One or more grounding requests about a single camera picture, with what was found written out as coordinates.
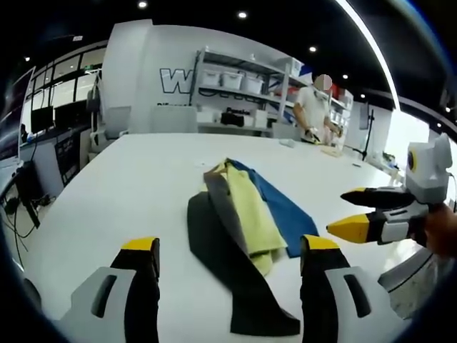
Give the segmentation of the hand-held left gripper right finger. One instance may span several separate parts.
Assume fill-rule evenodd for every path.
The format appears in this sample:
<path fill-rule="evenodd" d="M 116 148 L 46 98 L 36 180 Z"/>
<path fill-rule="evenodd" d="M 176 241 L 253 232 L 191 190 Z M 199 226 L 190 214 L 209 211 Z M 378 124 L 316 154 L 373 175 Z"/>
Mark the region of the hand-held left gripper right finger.
<path fill-rule="evenodd" d="M 392 342 L 397 314 L 388 292 L 339 246 L 323 237 L 301 237 L 301 303 L 304 342 Z"/>

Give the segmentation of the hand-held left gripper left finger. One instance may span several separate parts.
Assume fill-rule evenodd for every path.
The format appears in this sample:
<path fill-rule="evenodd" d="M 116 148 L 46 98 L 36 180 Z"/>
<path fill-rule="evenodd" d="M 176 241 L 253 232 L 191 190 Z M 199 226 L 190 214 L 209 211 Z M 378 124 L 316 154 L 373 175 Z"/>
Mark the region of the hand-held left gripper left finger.
<path fill-rule="evenodd" d="M 159 247 L 157 237 L 123 244 L 73 291 L 59 320 L 70 342 L 158 342 Z"/>

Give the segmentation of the person's right hand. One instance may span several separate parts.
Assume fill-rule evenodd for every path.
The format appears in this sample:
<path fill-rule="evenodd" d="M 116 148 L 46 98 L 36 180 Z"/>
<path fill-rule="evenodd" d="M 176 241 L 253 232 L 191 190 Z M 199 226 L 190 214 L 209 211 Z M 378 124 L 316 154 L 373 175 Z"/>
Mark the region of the person's right hand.
<path fill-rule="evenodd" d="M 426 247 L 442 257 L 456 258 L 456 213 L 441 204 L 426 217 Z"/>

